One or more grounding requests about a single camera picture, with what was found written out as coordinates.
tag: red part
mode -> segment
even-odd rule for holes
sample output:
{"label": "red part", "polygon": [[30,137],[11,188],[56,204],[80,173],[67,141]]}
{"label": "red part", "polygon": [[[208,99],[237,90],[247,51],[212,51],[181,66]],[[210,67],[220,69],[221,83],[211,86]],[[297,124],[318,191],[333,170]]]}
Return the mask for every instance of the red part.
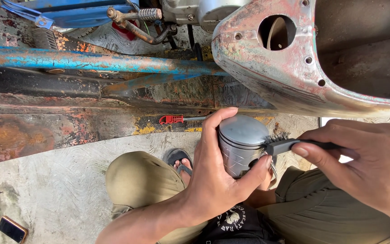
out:
{"label": "red part", "polygon": [[[136,27],[138,27],[135,20],[129,20],[129,22],[134,24]],[[126,29],[121,29],[120,27],[118,27],[118,25],[116,25],[116,23],[112,22],[112,27],[116,30],[118,35],[120,35],[124,39],[129,40],[129,41],[132,41],[133,39],[135,39],[135,35],[132,32],[130,32]]]}
{"label": "red part", "polygon": [[172,115],[165,115],[162,118],[159,119],[159,124],[174,124],[181,122],[183,123],[183,115],[182,116],[172,116]]}

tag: red screwdriver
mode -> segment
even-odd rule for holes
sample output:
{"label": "red screwdriver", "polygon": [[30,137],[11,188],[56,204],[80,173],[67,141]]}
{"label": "red screwdriver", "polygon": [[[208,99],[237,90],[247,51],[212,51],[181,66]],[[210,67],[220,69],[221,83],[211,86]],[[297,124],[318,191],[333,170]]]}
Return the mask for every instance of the red screwdriver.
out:
{"label": "red screwdriver", "polygon": [[162,118],[159,119],[159,124],[174,124],[183,121],[189,121],[189,120],[203,120],[206,116],[200,116],[200,117],[190,117],[190,118],[183,118],[182,116],[173,116],[173,115],[165,115]]}

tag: flip-flop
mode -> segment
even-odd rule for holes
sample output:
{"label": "flip-flop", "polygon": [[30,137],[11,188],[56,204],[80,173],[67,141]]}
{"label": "flip-flop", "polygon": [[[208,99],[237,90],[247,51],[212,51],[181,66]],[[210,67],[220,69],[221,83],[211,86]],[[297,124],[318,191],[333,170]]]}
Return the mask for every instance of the flip-flop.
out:
{"label": "flip-flop", "polygon": [[186,171],[186,173],[188,173],[190,176],[192,176],[192,170],[189,169],[188,167],[186,167],[186,165],[183,165],[181,163],[181,160],[183,158],[186,158],[189,160],[189,163],[191,164],[191,168],[193,169],[192,160],[189,157],[188,153],[185,150],[180,149],[180,148],[173,149],[169,153],[167,153],[164,161],[166,164],[170,165],[171,167],[174,167],[174,165],[176,164],[176,161],[179,160],[180,166],[177,168],[177,173],[180,174],[180,172],[182,170],[184,170],[184,171]]}

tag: hand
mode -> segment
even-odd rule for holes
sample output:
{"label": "hand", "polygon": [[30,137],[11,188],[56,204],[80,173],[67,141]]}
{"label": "hand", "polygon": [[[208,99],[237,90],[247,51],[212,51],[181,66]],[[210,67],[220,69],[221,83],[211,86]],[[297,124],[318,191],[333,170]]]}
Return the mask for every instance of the hand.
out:
{"label": "hand", "polygon": [[263,156],[241,179],[235,180],[226,173],[218,144],[216,127],[226,118],[237,113],[237,108],[223,108],[204,120],[201,140],[194,153],[194,169],[184,194],[185,213],[195,213],[190,225],[226,212],[243,202],[266,179],[272,160]]}
{"label": "hand", "polygon": [[[347,148],[327,152],[313,144],[298,143],[292,151],[320,168],[338,188],[390,216],[390,123],[332,119],[299,138]],[[342,164],[340,155],[354,160]]]}

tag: red screwdriver handle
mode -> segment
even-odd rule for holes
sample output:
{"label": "red screwdriver handle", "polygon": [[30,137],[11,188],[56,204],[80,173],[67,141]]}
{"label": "red screwdriver handle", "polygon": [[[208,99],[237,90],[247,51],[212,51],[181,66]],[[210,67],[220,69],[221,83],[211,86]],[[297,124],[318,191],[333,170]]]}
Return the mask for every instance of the red screwdriver handle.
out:
{"label": "red screwdriver handle", "polygon": [[183,115],[182,116],[172,116],[172,115],[165,115],[162,118],[159,119],[159,124],[174,124],[181,122],[183,123]]}

